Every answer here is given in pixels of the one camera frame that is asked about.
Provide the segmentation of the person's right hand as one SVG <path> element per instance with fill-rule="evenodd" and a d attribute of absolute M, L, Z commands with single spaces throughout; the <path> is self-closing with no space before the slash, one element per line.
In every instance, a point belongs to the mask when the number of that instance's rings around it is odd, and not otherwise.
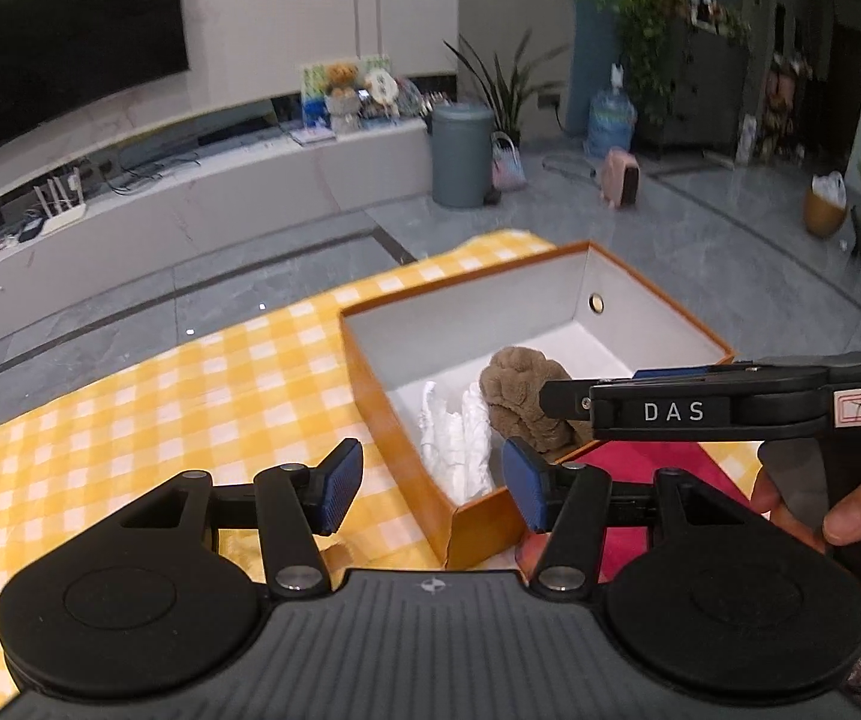
<path fill-rule="evenodd" d="M 830 509 L 823 525 L 814 530 L 790 512 L 766 470 L 761 470 L 752 489 L 751 509 L 761 515 L 767 514 L 773 525 L 821 553 L 827 546 L 847 546 L 861 541 L 861 484 L 857 491 Z"/>

